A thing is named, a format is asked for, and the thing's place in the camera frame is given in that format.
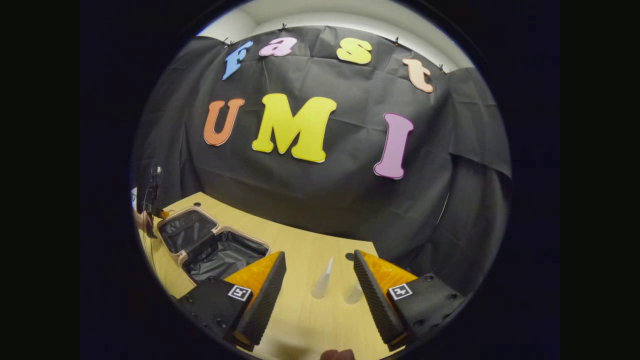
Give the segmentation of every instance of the blue letter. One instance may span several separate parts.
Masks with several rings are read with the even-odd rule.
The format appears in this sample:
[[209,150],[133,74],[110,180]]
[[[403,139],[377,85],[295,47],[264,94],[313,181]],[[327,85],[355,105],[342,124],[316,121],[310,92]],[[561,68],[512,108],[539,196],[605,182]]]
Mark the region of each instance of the blue letter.
[[251,47],[251,45],[253,45],[253,42],[249,41],[245,45],[238,47],[236,51],[230,53],[229,56],[227,56],[227,58],[225,59],[225,61],[227,62],[227,71],[222,76],[222,80],[227,79],[229,75],[233,74],[237,69],[240,69],[240,64],[238,64],[238,62],[244,59],[244,57],[246,56],[245,49]]

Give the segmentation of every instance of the table surface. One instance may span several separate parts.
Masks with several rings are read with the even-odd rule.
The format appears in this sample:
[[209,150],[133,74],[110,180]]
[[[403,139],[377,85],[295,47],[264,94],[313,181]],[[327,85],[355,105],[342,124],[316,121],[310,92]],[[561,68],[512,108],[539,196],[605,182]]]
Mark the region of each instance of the table surface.
[[[325,350],[348,348],[353,350],[358,360],[380,359],[391,354],[378,334],[364,296],[355,304],[349,305],[344,301],[357,282],[353,262],[345,255],[355,249],[377,255],[373,243],[277,224],[232,208],[203,193],[186,197],[164,210],[173,213],[196,202],[220,226],[233,227],[262,240],[269,245],[270,252],[285,252],[287,273],[269,325],[253,355],[263,359],[318,360]],[[194,287],[159,238],[149,239],[141,232],[141,239],[150,265],[168,293],[179,298]],[[331,257],[333,266],[326,294],[315,299],[311,296],[311,289]]]

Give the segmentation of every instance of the black cloth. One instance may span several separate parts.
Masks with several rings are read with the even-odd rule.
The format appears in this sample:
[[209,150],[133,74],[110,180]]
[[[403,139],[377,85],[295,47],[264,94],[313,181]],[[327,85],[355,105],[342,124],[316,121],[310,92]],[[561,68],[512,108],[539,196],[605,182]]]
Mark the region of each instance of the black cloth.
[[[298,39],[291,54],[258,55],[278,37]],[[368,41],[371,62],[340,61],[336,49],[346,37]],[[249,40],[254,44],[240,69],[222,81],[225,58]],[[431,71],[433,93],[412,85],[404,58]],[[252,149],[262,97],[273,93],[287,96],[293,114],[311,97],[337,102],[326,125],[324,163],[295,159],[291,148],[282,155],[275,148],[269,154]],[[245,103],[230,138],[221,146],[206,144],[209,103],[237,97]],[[216,131],[227,109],[220,110]],[[385,144],[387,112],[414,125],[400,180],[373,172]],[[331,26],[270,31],[230,47],[194,38],[159,80],[140,123],[137,179],[146,181],[158,165],[164,170],[159,206],[202,191],[274,222],[372,241],[380,257],[416,274],[435,271],[462,293],[477,287],[495,257],[511,184],[502,119],[476,69],[447,75],[392,40]]]

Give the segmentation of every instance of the hand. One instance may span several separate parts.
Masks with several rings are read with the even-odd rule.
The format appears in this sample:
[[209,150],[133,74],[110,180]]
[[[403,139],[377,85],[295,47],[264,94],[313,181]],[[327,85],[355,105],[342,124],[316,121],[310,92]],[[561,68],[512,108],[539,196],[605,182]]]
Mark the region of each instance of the hand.
[[327,350],[320,355],[320,360],[356,360],[353,350]]
[[151,224],[151,218],[147,214],[146,211],[142,211],[142,214],[139,214],[137,211],[133,211],[133,217],[136,221],[136,227],[142,231],[147,230],[147,224]]

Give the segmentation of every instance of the pink letter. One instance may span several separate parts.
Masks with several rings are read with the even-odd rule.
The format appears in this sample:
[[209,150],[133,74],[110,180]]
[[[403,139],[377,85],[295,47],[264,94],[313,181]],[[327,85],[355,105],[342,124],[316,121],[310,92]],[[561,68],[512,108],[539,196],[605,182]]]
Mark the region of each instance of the pink letter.
[[285,56],[291,54],[291,48],[298,42],[295,38],[277,38],[269,42],[270,45],[263,47],[260,56]]
[[373,167],[373,172],[377,176],[402,179],[404,176],[402,169],[404,147],[409,131],[413,130],[413,124],[408,119],[394,113],[386,113],[385,121],[388,126],[385,150],[382,152],[380,162]]

